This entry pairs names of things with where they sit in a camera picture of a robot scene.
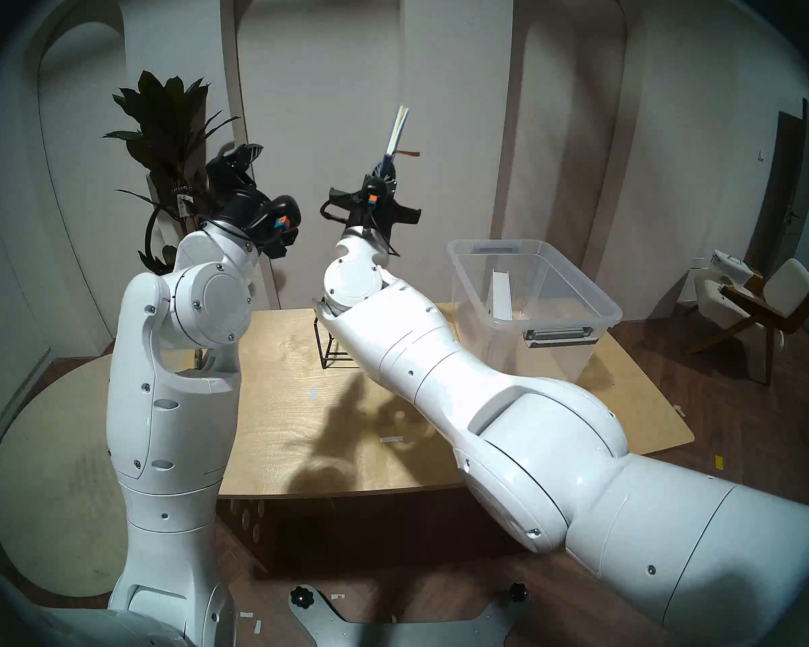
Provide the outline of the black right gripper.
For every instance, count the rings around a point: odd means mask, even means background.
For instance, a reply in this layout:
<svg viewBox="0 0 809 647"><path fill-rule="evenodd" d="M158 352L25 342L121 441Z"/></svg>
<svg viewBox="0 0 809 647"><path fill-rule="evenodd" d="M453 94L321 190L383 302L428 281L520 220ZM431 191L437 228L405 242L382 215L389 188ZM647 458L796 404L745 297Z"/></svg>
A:
<svg viewBox="0 0 809 647"><path fill-rule="evenodd" d="M344 224L347 228L363 227L378 232L390 240L392 227L397 224L416 225L422 210L400 205L395 199L397 175L394 154L384 154L381 161L366 176L363 186L356 192L329 189L329 206L348 213L337 217L329 213L329 220Z"/></svg>

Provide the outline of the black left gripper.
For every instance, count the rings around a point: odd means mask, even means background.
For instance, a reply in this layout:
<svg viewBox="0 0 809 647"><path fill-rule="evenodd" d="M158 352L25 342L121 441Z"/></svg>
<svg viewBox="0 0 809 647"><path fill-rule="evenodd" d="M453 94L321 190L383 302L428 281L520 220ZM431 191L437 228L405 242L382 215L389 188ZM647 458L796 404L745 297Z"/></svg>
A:
<svg viewBox="0 0 809 647"><path fill-rule="evenodd" d="M234 227L269 259L280 259L297 239L301 211L291 195L271 199L257 187L248 170L262 151L260 144L244 143L207 163L209 183L223 201L208 222Z"/></svg>

